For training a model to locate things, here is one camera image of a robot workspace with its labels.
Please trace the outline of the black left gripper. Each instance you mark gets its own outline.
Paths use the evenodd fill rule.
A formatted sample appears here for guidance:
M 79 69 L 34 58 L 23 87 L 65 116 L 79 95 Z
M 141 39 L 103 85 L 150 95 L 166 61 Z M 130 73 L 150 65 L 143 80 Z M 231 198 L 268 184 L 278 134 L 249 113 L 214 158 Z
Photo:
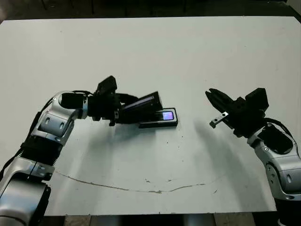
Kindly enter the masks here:
M 135 114 L 117 113 L 121 105 L 129 105 L 139 100 L 138 97 L 130 94 L 109 93 L 88 97 L 88 116 L 93 121 L 109 120 L 109 126 L 118 124 L 138 123 L 139 117 Z

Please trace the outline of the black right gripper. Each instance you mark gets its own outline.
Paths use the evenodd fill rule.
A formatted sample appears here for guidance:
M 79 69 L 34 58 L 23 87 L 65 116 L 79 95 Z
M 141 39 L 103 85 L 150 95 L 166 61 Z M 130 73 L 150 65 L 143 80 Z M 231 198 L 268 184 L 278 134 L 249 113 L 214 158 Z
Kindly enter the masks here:
M 205 95 L 212 106 L 221 113 L 210 122 L 212 128 L 224 122 L 234 130 L 233 133 L 237 137 L 249 138 L 263 127 L 267 110 L 266 97 L 238 97 L 233 100 L 227 94 L 213 88 L 206 91 Z

